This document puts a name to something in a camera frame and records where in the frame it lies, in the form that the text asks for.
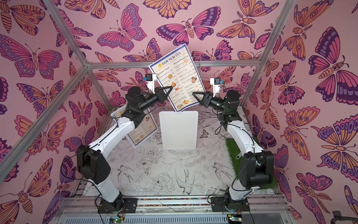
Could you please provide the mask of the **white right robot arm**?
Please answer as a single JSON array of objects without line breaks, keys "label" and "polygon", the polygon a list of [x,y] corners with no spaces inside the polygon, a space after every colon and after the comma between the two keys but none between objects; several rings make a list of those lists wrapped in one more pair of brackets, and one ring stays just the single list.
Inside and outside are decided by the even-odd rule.
[{"label": "white right robot arm", "polygon": [[274,156],[264,150],[246,130],[238,113],[240,93],[230,90],[225,98],[214,96],[211,92],[193,92],[200,105],[216,110],[221,127],[236,142],[241,164],[238,173],[223,196],[225,207],[229,211],[249,211],[247,195],[271,184],[274,179]]}]

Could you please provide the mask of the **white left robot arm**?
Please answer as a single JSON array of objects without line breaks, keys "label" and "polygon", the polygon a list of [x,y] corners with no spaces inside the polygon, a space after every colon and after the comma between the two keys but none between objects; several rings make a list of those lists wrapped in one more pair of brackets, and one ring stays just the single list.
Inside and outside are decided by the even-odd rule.
[{"label": "white left robot arm", "polygon": [[79,173],[98,190],[101,203],[98,212],[122,212],[124,201],[122,193],[115,187],[110,178],[111,167],[107,157],[121,140],[134,131],[144,120],[150,107],[164,103],[173,87],[157,87],[153,93],[142,92],[132,87],[125,98],[127,105],[122,115],[114,115],[114,126],[89,145],[80,145],[76,151]]}]

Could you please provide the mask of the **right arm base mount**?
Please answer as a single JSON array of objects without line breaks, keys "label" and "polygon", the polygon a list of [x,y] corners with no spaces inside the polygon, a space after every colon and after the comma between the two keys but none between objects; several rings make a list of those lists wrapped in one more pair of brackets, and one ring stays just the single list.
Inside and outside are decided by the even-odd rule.
[{"label": "right arm base mount", "polygon": [[250,211],[247,199],[236,201],[225,197],[209,197],[208,201],[213,212]]}]

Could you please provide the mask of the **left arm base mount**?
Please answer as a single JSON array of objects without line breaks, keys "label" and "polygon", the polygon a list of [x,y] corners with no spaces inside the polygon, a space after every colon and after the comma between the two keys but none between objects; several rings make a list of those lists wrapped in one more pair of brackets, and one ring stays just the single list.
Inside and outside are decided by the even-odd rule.
[{"label": "left arm base mount", "polygon": [[98,206],[98,214],[135,213],[137,209],[137,198],[121,198],[109,203],[101,199]]}]

